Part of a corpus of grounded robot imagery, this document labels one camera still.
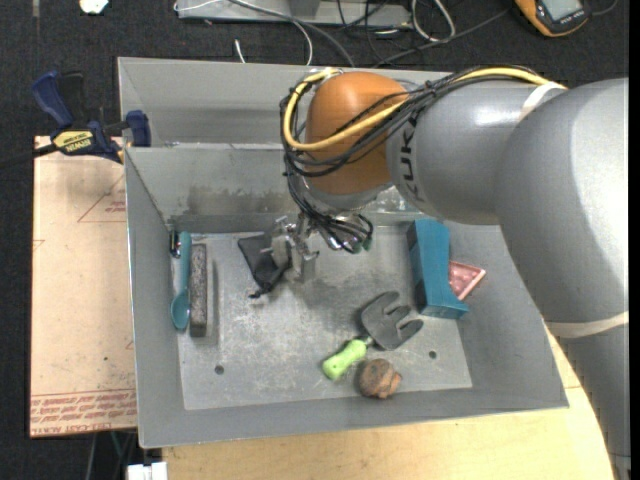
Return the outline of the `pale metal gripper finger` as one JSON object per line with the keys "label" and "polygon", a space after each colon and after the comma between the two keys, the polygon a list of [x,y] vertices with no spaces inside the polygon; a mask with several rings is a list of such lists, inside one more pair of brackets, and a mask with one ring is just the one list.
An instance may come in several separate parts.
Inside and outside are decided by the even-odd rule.
{"label": "pale metal gripper finger", "polygon": [[291,245],[287,235],[271,237],[271,256],[276,266],[286,271],[291,267]]}
{"label": "pale metal gripper finger", "polygon": [[318,257],[318,251],[304,252],[301,254],[299,278],[302,282],[310,281],[315,277],[316,260]]}

